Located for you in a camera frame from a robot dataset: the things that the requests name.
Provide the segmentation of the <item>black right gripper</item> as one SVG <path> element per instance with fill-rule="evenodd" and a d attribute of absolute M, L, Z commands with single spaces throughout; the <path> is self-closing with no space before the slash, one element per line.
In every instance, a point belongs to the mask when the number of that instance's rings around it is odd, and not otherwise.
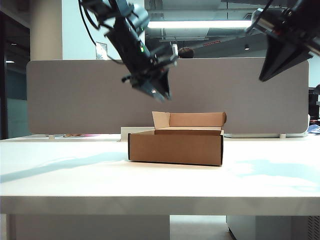
<path fill-rule="evenodd" d="M 256 10 L 256 29 L 267 37 L 267 51 L 259 75 L 266 82 L 313 56 L 320 54 L 320 2 L 298 0 L 285 9 L 259 8 Z M 288 51 L 288 45 L 306 49 Z"/>

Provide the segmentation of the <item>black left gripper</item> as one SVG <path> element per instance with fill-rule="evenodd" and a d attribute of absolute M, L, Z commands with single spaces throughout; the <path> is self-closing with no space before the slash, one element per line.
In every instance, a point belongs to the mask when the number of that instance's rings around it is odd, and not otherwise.
<path fill-rule="evenodd" d="M 149 50 L 127 20 L 116 20 L 105 34 L 116 48 L 130 75 L 122 80 L 131 87 L 158 100 L 171 100 L 169 65 L 171 44 Z"/>

